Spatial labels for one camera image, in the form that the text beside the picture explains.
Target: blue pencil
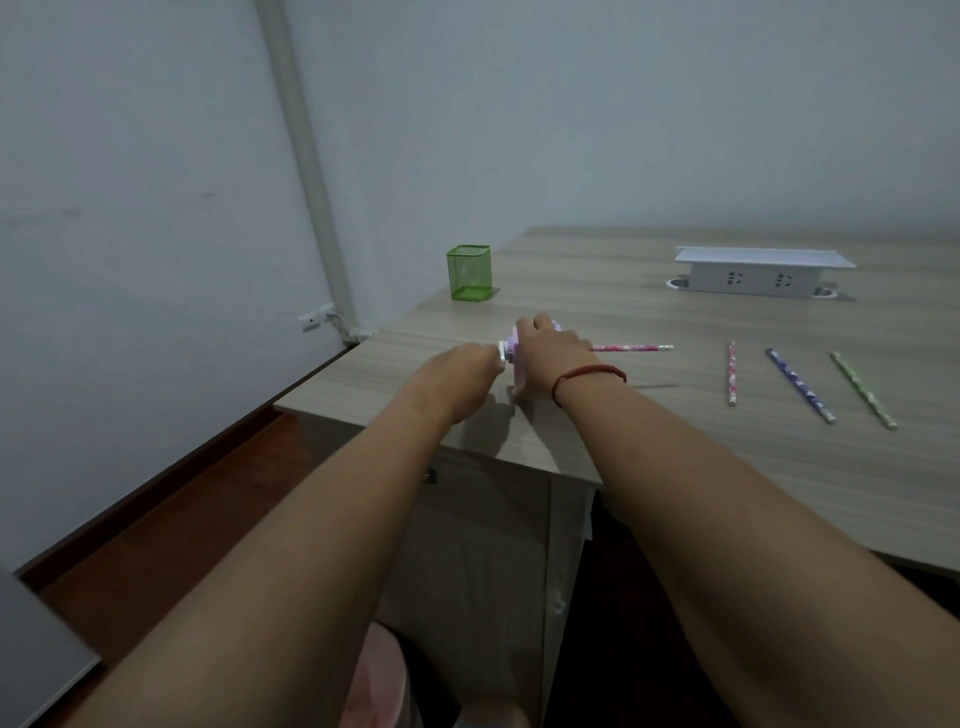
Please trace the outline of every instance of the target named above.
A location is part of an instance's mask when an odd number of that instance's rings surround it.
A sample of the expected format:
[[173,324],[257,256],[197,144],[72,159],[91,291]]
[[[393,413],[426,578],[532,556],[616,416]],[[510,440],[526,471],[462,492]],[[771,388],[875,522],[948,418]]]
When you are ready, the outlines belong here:
[[790,365],[783,361],[783,359],[780,358],[780,355],[775,352],[772,347],[767,349],[767,356],[771,358],[771,360],[777,365],[780,371],[783,372],[786,378],[793,382],[793,386],[800,390],[800,393],[804,395],[804,399],[810,402],[810,406],[817,410],[817,414],[824,418],[828,425],[833,425],[836,423],[837,419],[833,416],[833,413],[830,412],[820,401],[820,399],[810,391],[810,388],[804,384],[804,381],[800,379],[799,375],[790,369]]

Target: bracelet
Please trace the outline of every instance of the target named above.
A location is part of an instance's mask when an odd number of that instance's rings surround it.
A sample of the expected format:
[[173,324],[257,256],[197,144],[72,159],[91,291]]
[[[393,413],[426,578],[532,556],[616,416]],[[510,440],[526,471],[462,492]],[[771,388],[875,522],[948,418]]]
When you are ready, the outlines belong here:
[[573,379],[575,376],[580,375],[592,375],[598,372],[606,372],[608,374],[617,375],[623,379],[623,383],[627,383],[627,375],[623,373],[623,370],[617,369],[613,364],[587,364],[586,367],[577,367],[576,369],[571,369],[565,375],[560,375],[557,377],[557,381],[553,383],[553,389],[550,390],[550,399],[553,400],[553,403],[560,407],[560,403],[557,401],[557,387],[560,386],[560,383],[566,379]]

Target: desk surface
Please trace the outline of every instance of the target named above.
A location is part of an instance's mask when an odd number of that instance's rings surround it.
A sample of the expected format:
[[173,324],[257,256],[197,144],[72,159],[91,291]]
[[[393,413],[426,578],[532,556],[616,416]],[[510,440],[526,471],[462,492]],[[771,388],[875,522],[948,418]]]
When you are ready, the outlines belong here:
[[[835,249],[845,299],[805,301],[671,290],[675,246]],[[506,338],[550,311],[595,343],[674,344],[602,354],[643,393],[721,441],[864,546],[960,570],[960,246],[778,242],[705,234],[534,228],[493,256],[485,303],[443,290],[283,397],[277,406],[367,425],[426,358]],[[726,345],[737,342],[737,407],[726,404]],[[827,425],[766,358],[774,347],[837,416]],[[838,350],[900,430],[886,430],[828,358]],[[552,402],[513,407],[508,366],[448,447],[599,482]]]

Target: white wall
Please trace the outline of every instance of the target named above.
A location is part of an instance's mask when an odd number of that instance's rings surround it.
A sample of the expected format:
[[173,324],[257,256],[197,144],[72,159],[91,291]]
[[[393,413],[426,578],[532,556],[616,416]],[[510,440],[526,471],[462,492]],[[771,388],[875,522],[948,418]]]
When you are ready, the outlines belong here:
[[328,359],[252,2],[0,8],[0,563]]
[[960,232],[956,0],[288,9],[367,325],[537,224]]

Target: pencil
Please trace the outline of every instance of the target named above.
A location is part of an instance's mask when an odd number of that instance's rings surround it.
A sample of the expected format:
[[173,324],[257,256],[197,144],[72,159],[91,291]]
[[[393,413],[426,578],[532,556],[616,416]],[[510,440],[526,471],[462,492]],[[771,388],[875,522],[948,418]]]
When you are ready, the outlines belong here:
[[830,358],[833,359],[833,363],[840,368],[840,371],[844,373],[844,376],[850,380],[850,384],[853,385],[853,389],[856,390],[857,394],[867,401],[870,408],[874,410],[874,414],[880,418],[880,421],[886,425],[887,429],[899,429],[900,426],[897,424],[897,421],[883,409],[880,400],[874,396],[873,392],[864,386],[863,382],[860,381],[860,377],[851,369],[850,364],[844,360],[840,352],[830,352]]
[[736,407],[736,342],[727,345],[727,404]]
[[810,388],[806,386],[804,381],[800,379],[800,376],[790,369],[790,365],[780,358],[780,355],[774,351],[773,347],[767,349],[767,356],[769,356],[773,363],[777,365],[781,372],[783,372],[783,375],[793,382],[793,386],[795,386],[800,393],[804,395],[804,399],[810,403],[811,407],[817,410],[817,414],[824,418],[828,425],[836,424],[837,419],[833,416],[833,413],[827,409],[827,407],[815,394],[813,394]]
[[604,344],[590,347],[592,352],[669,352],[673,344]]

